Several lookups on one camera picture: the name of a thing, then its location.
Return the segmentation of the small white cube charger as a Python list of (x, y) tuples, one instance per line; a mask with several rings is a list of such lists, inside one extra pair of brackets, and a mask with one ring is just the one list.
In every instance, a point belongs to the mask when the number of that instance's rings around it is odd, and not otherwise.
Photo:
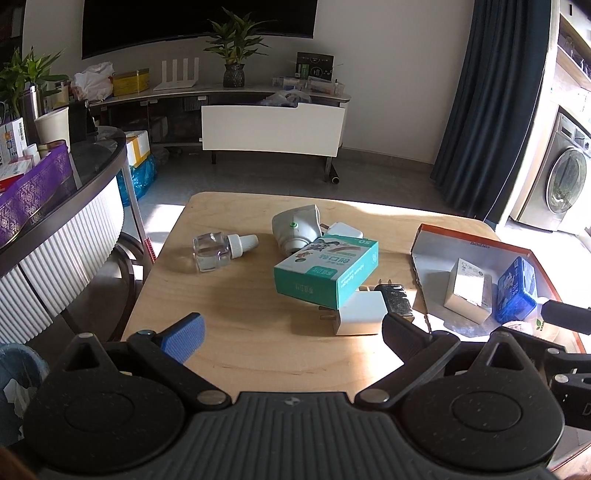
[(363, 232), (351, 225), (342, 222), (335, 222), (332, 225), (321, 225), (322, 234), (337, 235), (352, 238), (363, 238)]

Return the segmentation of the yellow tin box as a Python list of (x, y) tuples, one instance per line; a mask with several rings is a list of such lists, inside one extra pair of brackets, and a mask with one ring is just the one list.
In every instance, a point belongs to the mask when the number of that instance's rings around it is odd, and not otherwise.
[(113, 95), (115, 97), (140, 93), (149, 89), (149, 69), (114, 74), (112, 77)]

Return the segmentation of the white green-button plug heater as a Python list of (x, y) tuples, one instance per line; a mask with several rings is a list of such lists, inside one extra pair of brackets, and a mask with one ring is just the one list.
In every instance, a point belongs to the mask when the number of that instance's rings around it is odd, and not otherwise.
[(293, 255), (322, 235), (318, 206), (305, 205), (274, 215), (271, 230), (280, 251)]

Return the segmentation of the black charger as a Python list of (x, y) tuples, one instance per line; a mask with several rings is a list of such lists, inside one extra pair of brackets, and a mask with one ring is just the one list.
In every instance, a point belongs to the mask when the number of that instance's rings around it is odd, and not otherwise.
[(411, 323), (414, 322), (413, 308), (401, 284), (396, 284), (392, 281), (386, 283), (380, 282), (374, 290), (382, 294), (389, 314), (396, 314)]

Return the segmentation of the clear glass refill bottle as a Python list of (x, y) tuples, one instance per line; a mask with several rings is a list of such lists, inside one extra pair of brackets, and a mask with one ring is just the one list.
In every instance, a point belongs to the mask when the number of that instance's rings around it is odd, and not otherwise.
[(255, 234), (240, 236), (209, 232), (193, 239), (193, 258), (197, 271), (207, 273), (221, 269), (257, 246), (259, 237)]

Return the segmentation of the black wall television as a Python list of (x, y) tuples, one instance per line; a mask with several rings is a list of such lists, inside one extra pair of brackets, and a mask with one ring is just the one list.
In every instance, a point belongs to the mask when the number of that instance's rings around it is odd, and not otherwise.
[(231, 13), (256, 24), (263, 36), (311, 38), (317, 0), (96, 0), (82, 17), (84, 59), (161, 41), (204, 37)]

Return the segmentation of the white orange medicine box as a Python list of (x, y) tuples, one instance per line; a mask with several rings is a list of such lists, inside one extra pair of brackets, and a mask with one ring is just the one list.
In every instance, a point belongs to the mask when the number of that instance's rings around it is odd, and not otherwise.
[(27, 148), (24, 122), (22, 118), (6, 122), (0, 126), (1, 164), (9, 164), (24, 156)]

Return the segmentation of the white large power adapter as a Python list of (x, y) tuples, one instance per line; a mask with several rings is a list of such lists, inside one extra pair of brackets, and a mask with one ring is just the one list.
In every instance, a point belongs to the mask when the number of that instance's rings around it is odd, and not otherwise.
[(331, 321), (335, 336), (378, 335), (388, 314), (383, 294), (367, 287), (356, 290), (338, 310), (327, 307), (318, 310), (322, 320)]

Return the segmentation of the teal cardboard box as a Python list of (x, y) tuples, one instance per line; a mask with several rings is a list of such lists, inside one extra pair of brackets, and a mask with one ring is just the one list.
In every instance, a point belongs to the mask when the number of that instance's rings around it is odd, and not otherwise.
[(273, 268), (276, 292), (338, 310), (379, 265), (379, 242), (325, 235)]

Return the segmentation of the white barcode box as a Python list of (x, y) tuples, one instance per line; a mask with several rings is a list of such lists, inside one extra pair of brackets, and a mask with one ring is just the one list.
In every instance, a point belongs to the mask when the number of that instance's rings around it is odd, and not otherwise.
[(449, 275), (444, 306), (474, 323), (483, 324), (493, 311), (492, 276), (459, 258)]

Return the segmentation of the blue plastic case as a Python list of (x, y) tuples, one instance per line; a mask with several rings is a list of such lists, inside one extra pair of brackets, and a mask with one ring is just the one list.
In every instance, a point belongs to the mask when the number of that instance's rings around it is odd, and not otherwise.
[(537, 306), (537, 281), (534, 267), (517, 257), (499, 278), (495, 318), (500, 324), (523, 321)]

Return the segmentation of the white TV cabinet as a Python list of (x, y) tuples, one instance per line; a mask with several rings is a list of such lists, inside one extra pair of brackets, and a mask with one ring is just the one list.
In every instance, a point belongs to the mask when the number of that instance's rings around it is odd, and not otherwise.
[(153, 145), (211, 152), (308, 155), (332, 161), (342, 147), (351, 98), (308, 92), (295, 106), (263, 105), (280, 88), (195, 86), (146, 90), (90, 104), (100, 124), (145, 130)]

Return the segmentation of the purple tray box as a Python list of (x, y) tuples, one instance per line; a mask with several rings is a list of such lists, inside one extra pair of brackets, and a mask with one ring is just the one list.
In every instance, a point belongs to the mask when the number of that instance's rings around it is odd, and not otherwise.
[(27, 224), (39, 219), (51, 200), (64, 194), (73, 179), (64, 140), (54, 142), (49, 153), (1, 194), (1, 247), (13, 241)]

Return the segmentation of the white paper cup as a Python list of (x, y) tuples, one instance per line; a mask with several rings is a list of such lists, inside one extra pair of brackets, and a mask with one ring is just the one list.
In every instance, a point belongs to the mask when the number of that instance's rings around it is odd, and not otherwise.
[(64, 140), (70, 148), (69, 108), (67, 106), (46, 113), (35, 120), (35, 127), (42, 144)]

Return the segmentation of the round dark coffee table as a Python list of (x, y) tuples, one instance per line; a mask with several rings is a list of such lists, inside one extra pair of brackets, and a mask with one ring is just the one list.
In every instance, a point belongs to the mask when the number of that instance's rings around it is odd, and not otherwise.
[(73, 179), (1, 247), (1, 340), (24, 344), (47, 329), (87, 287), (122, 232), (116, 176), (127, 172), (124, 132), (101, 127), (74, 144)]

